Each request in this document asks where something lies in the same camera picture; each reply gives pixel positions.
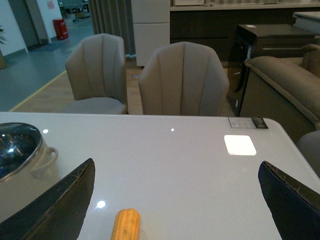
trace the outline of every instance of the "white square light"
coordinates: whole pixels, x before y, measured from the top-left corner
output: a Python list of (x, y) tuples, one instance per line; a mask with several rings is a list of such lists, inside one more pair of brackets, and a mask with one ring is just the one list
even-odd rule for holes
[(225, 135), (224, 142), (230, 155), (255, 156), (257, 154), (255, 146), (249, 136)]

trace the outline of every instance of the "black appliance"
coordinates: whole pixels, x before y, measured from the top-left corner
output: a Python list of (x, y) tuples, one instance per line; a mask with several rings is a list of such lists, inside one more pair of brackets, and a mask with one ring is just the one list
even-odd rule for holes
[(249, 68), (244, 61), (258, 56), (302, 57), (302, 46), (316, 44), (319, 35), (288, 24), (241, 24), (236, 27), (228, 59), (230, 87), (227, 99), (239, 116), (248, 82)]

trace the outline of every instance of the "corn cob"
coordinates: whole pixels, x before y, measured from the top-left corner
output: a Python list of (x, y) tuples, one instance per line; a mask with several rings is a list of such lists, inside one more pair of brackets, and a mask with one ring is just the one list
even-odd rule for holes
[(138, 240), (140, 215), (133, 209), (122, 209), (115, 217), (111, 240)]

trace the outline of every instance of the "yellow floor line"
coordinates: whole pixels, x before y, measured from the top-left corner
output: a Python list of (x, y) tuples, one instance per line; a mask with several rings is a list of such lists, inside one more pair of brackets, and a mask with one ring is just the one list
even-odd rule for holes
[(17, 108), (19, 108), (22, 104), (24, 104), (26, 101), (28, 101), (29, 99), (31, 99), (34, 95), (38, 94), (39, 92), (41, 92), (43, 89), (45, 89), (47, 86), (49, 86), (52, 82), (54, 82), (57, 78), (61, 77), (64, 73), (66, 72), (66, 70), (64, 70), (62, 73), (60, 73), (58, 76), (56, 76), (54, 79), (52, 79), (51, 81), (49, 81), (46, 85), (44, 85), (43, 87), (41, 87), (40, 89), (38, 89), (37, 91), (35, 91), (33, 94), (31, 94), (30, 96), (28, 96), (25, 100), (23, 100), (22, 102), (20, 102), (18, 105), (14, 106), (13, 108), (11, 108), (9, 110), (9, 112), (13, 112), (15, 111)]

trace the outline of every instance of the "curtain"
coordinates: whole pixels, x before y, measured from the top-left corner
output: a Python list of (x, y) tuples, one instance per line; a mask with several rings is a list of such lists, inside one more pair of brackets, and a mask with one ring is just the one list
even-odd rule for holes
[(134, 55), (135, 37), (131, 0), (88, 0), (94, 34), (123, 38), (125, 54)]

